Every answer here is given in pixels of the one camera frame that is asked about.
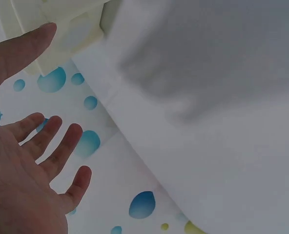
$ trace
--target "white surface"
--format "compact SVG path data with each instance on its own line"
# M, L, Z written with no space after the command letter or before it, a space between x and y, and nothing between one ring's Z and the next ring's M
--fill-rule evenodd
M184 213L289 233L289 0L123 0L104 45L75 63Z

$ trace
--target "white sheet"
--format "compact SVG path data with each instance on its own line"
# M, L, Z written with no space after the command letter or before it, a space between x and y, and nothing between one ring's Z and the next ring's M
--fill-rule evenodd
M289 0L123 0L74 60L201 228L289 232Z

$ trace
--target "yellow dot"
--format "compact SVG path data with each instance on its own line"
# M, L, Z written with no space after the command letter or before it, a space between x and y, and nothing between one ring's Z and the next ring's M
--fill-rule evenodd
M206 234L201 229L196 227L191 221L185 225L185 233L186 234Z
M161 225L161 229L162 229L163 231L166 231L168 228L169 228L168 223L164 223L164 224Z

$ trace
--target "printed pattern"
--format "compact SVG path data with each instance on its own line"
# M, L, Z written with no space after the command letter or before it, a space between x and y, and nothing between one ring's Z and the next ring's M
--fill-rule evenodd
M0 41L3 39L0 26ZM39 161L55 149L69 124L78 123L84 130L65 169L52 183L55 190L63 192L80 165L93 169L92 188L67 215L71 234L204 234L181 213L125 140L114 154L104 152L108 141L115 144L113 141L122 136L112 139L118 132L115 123L72 61L45 77L20 72L0 87L0 125L33 112L46 117L33 135L53 115L64 122Z

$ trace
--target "hand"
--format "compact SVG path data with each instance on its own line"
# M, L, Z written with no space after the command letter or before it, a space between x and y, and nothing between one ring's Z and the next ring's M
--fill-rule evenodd
M0 43L0 85L35 60L50 45L56 32L51 23ZM59 130L62 120L52 117L22 146L20 142L44 121L39 113L0 127L0 234L66 234L65 214L74 210L86 192L91 170L81 167L71 187L58 195L49 183L61 172L83 133L72 124L52 155L38 159Z

